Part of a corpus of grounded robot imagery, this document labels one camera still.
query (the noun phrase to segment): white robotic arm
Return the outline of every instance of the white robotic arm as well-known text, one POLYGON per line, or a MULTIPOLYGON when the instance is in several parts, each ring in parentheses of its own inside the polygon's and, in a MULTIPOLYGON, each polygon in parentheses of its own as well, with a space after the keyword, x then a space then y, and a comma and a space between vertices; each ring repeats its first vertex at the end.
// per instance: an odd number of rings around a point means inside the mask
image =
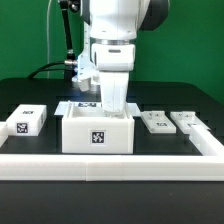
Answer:
POLYGON ((129 72, 134 67, 137 30, 148 26, 144 22, 147 17, 151 17, 147 19, 151 30, 163 22, 160 14, 164 8, 166 11, 168 2, 169 0, 81 1, 81 16, 90 25, 90 60, 95 65, 92 69, 99 76, 102 107, 106 114, 116 116, 123 113, 129 72), (158 17, 154 20, 153 6, 158 17))

